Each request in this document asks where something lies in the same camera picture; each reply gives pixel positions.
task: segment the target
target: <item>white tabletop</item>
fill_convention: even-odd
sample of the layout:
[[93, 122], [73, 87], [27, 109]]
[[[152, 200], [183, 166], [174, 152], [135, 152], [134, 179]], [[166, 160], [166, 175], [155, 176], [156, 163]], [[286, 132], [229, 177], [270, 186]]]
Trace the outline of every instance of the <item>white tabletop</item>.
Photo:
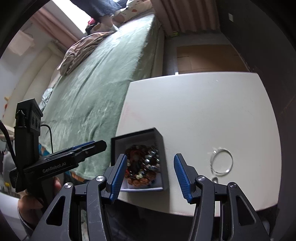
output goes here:
[[[156, 211], [193, 215], [195, 205], [183, 198], [173, 167], [174, 155], [181, 153], [198, 174], [211, 179], [210, 156], [215, 149], [225, 148], [232, 154], [234, 165], [228, 175], [218, 177], [219, 183], [236, 182], [255, 210], [277, 203], [281, 180], [279, 132], [256, 73], [193, 73], [131, 82], [116, 135], [151, 127], [156, 127], [164, 139], [170, 188], [120, 192], [120, 200]], [[227, 164], [226, 157], [221, 160]], [[219, 216], [217, 204], [215, 215]]]

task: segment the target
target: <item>beige cloth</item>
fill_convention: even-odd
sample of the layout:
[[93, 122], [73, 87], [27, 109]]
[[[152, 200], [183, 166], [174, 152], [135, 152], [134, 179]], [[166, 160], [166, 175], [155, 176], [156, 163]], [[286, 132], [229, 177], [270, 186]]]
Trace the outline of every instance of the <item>beige cloth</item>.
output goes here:
[[93, 33], [82, 38], [68, 49], [58, 67], [61, 75], [70, 74], [83, 60], [85, 60], [99, 45], [99, 43], [113, 32]]

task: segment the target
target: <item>green blanket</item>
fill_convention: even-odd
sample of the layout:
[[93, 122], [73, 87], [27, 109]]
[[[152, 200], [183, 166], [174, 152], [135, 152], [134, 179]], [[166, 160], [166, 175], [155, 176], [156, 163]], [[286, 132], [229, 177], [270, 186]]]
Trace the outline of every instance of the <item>green blanket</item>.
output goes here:
[[[126, 23], [56, 84], [42, 118], [52, 129], [54, 152], [91, 140], [107, 143], [105, 152], [74, 169], [78, 176], [92, 179], [109, 166], [111, 138], [129, 83], [150, 77], [159, 27], [154, 14]], [[39, 142], [51, 150], [46, 128]]]

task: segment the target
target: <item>pink curtain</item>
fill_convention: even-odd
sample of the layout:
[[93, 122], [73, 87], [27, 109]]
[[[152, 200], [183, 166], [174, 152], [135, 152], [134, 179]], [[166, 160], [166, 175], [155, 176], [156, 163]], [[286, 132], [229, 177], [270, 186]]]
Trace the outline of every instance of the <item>pink curtain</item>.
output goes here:
[[69, 49], [73, 44], [79, 41], [59, 20], [55, 18], [44, 7], [39, 9], [30, 20], [38, 25], [40, 29], [46, 32], [52, 38], [58, 40], [62, 45]]
[[151, 0], [167, 35], [219, 30], [215, 0]]

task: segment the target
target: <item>human hand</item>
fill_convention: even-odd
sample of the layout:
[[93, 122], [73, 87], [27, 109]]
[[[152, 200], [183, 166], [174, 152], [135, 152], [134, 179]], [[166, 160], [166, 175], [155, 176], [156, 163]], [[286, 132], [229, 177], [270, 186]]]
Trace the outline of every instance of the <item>human hand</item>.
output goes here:
[[[61, 182], [57, 177], [54, 177], [54, 195], [56, 196], [59, 190], [62, 188]], [[36, 214], [37, 209], [41, 209], [42, 204], [32, 195], [22, 196], [17, 203], [18, 210], [21, 217], [29, 224], [36, 226], [39, 222], [39, 218]]]

